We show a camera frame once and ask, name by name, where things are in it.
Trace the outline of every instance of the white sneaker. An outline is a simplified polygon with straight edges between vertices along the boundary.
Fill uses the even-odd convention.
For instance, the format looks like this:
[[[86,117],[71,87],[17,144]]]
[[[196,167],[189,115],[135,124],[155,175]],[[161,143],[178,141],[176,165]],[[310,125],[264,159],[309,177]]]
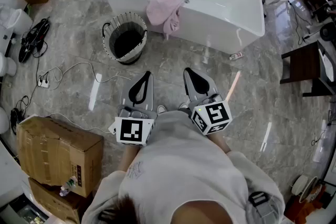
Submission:
[[[182,103],[179,106],[179,109],[187,109],[187,108],[189,108],[189,106],[186,103]]]
[[[167,109],[163,105],[160,104],[156,112],[157,114],[161,114],[161,113],[167,112]]]

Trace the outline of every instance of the gray marble floor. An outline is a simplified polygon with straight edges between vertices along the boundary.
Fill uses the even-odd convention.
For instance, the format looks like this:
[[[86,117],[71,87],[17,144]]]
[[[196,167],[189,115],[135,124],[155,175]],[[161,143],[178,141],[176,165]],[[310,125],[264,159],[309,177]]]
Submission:
[[[310,18],[301,0],[293,0],[293,4],[302,18]],[[279,84],[281,54],[299,47],[294,11],[287,3],[268,6],[265,35],[247,46],[241,59],[229,61],[227,54],[208,47],[173,37],[164,41],[161,35],[149,33],[140,60],[130,66],[111,60],[103,49],[101,27],[112,17],[106,0],[49,0],[34,6],[34,11],[35,23],[47,16],[51,21],[45,39],[49,47],[40,59],[39,72],[55,66],[65,71],[81,61],[90,62],[95,72],[102,74],[102,80],[115,74],[132,78],[150,70],[155,77],[155,106],[164,104],[173,110],[188,100],[182,78],[185,67],[206,72],[223,95],[240,70],[240,79],[229,102],[234,120],[224,133],[230,147],[242,151],[268,173],[286,197],[290,184],[299,175],[305,173],[312,177],[323,173],[335,129],[329,127],[323,134],[326,143],[322,149],[321,143],[315,146],[310,143],[321,134],[322,121],[328,118],[330,98],[303,98],[302,93],[310,90],[309,82]],[[307,24],[300,19],[299,24],[298,32],[302,35]],[[336,60],[334,47],[327,42],[323,45]],[[1,90],[0,103],[8,114],[35,86],[38,60],[30,57],[26,63],[18,63],[19,49],[16,44],[10,53],[17,62],[17,74],[6,76]],[[52,73],[49,80],[53,89],[57,82]],[[90,66],[78,65],[65,74],[56,90],[37,88],[27,114],[47,116],[59,112],[84,128],[107,130],[116,116],[125,80],[116,78],[102,83],[95,98],[91,96],[93,82]],[[270,132],[264,141],[267,127]],[[105,138],[103,176],[106,176],[115,170],[123,146],[111,134],[94,132]],[[2,136],[17,152],[16,137],[11,132]]]

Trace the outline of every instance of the brown wooden table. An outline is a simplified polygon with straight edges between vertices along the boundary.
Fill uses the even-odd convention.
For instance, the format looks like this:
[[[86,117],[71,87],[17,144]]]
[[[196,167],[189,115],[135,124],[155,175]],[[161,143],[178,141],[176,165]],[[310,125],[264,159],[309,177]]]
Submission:
[[[327,77],[319,49],[322,55],[326,55],[330,60],[333,66],[334,78],[336,78],[336,65],[334,61],[325,48],[316,41],[281,55],[282,59],[290,57],[290,74],[289,78],[281,79],[280,84],[311,79],[311,92],[303,93],[304,97],[336,94],[336,82],[331,82]]]

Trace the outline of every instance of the pink towel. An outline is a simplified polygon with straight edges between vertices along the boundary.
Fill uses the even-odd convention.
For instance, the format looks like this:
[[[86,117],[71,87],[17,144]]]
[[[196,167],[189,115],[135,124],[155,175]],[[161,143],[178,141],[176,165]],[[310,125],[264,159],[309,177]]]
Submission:
[[[147,6],[147,16],[152,25],[163,24],[163,32],[168,39],[169,34],[180,27],[179,7],[184,0],[150,0]]]

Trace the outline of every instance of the black wheel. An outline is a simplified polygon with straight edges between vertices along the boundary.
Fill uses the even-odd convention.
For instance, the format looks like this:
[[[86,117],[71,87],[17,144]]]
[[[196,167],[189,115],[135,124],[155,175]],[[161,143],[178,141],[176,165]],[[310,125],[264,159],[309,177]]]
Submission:
[[[336,28],[334,23],[327,23],[320,29],[320,36],[324,41],[331,41],[336,38]]]

